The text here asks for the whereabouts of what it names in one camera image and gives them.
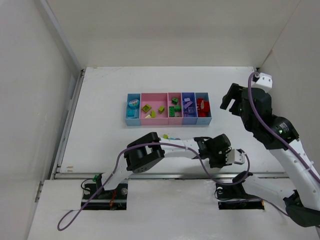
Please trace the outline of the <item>dark green lego piece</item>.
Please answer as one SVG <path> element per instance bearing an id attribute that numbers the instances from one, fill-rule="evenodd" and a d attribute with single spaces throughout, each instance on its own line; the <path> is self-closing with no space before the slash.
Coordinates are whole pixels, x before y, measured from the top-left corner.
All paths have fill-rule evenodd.
<path id="1" fill-rule="evenodd" d="M 173 97 L 171 102 L 172 102 L 172 104 L 177 105 L 179 100 L 177 98 Z"/>

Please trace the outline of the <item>purple lego brick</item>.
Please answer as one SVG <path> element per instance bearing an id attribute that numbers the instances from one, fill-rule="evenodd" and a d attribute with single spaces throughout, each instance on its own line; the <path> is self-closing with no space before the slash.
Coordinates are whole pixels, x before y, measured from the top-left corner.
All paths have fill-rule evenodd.
<path id="1" fill-rule="evenodd" d="M 183 115 L 184 117 L 194 117 L 195 115 L 194 102 L 189 97 L 183 99 Z"/>

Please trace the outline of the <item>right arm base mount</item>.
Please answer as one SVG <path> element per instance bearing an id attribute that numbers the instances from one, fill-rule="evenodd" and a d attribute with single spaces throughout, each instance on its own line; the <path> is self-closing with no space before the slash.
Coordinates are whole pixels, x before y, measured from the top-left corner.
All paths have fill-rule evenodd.
<path id="1" fill-rule="evenodd" d="M 243 171 L 232 179 L 232 185 L 216 183 L 214 192 L 218 200 L 219 210 L 264 210 L 263 201 L 255 195 L 247 194 L 242 186 L 244 180 L 234 184 L 239 180 L 252 176 L 251 172 Z"/>

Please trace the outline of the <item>green lego row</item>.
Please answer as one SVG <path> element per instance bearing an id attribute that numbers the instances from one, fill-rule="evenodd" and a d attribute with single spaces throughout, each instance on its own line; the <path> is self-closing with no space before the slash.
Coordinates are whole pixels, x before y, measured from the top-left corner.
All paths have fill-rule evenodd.
<path id="1" fill-rule="evenodd" d="M 170 118 L 179 118 L 181 116 L 181 106 L 175 105 L 175 106 L 169 106 L 168 107 L 168 116 Z"/>

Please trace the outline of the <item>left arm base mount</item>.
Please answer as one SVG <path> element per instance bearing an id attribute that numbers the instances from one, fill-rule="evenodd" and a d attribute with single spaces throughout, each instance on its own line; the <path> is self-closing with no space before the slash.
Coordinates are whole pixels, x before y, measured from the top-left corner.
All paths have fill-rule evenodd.
<path id="1" fill-rule="evenodd" d="M 93 178 L 85 179 L 81 184 L 82 200 L 81 207 L 103 184 L 101 174 Z M 127 209 L 128 180 L 122 181 L 115 189 L 104 188 L 84 207 L 84 210 L 93 211 L 122 211 Z"/>

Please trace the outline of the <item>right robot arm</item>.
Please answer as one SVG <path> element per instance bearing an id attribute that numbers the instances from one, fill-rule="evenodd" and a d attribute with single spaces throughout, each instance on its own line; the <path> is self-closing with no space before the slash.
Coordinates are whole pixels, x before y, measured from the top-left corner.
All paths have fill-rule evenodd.
<path id="1" fill-rule="evenodd" d="M 245 178 L 239 184 L 243 193 L 280 207 L 301 227 L 319 227 L 320 175 L 292 123 L 273 114 L 272 97 L 263 89 L 233 83 L 220 108 L 241 118 L 244 128 L 278 160 L 295 187 L 285 189 L 252 173 L 241 172 L 234 181 Z"/>

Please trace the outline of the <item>lime square lego brick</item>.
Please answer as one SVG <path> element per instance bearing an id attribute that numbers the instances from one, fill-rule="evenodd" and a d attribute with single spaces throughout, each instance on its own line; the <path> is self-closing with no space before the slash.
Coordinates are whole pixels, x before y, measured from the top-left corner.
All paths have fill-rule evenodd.
<path id="1" fill-rule="evenodd" d="M 162 114 L 164 111 L 165 111 L 165 107 L 164 107 L 164 106 L 160 106 L 160 107 L 158 108 L 158 113 L 159 113 L 159 114 Z"/>

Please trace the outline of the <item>teal lego bricks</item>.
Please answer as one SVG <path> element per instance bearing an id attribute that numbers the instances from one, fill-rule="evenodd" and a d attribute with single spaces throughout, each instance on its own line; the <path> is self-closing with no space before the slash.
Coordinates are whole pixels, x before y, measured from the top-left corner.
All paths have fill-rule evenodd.
<path id="1" fill-rule="evenodd" d="M 138 118 L 138 110 L 137 109 L 129 109 L 127 111 L 127 118 L 129 118 L 129 119 Z"/>

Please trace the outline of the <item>red bricks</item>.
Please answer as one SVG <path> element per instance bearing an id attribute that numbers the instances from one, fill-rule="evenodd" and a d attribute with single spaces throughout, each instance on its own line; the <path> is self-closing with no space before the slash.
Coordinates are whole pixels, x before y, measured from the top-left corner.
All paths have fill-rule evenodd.
<path id="1" fill-rule="evenodd" d="M 198 117 L 199 118 L 205 118 L 207 117 L 208 113 L 207 112 L 204 112 L 204 111 L 198 111 Z"/>

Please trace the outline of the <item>red round flower lego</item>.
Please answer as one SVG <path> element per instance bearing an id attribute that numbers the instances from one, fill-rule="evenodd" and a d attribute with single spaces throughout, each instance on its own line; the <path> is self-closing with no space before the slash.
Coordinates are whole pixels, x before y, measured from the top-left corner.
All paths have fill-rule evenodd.
<path id="1" fill-rule="evenodd" d="M 198 98 L 196 100 L 197 110 L 199 112 L 207 113 L 210 111 L 210 103 L 207 100 L 204 100 L 203 98 Z"/>

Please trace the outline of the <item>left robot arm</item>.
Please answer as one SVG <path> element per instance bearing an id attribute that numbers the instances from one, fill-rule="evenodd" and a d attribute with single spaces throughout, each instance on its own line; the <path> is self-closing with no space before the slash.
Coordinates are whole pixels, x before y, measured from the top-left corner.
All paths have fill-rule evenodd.
<path id="1" fill-rule="evenodd" d="M 112 170 L 95 177 L 97 195 L 115 190 L 131 174 L 147 172 L 164 158 L 208 159 L 210 168 L 221 169 L 232 164 L 228 160 L 231 150 L 225 134 L 179 140 L 160 138 L 156 132 L 150 132 L 122 150 Z"/>

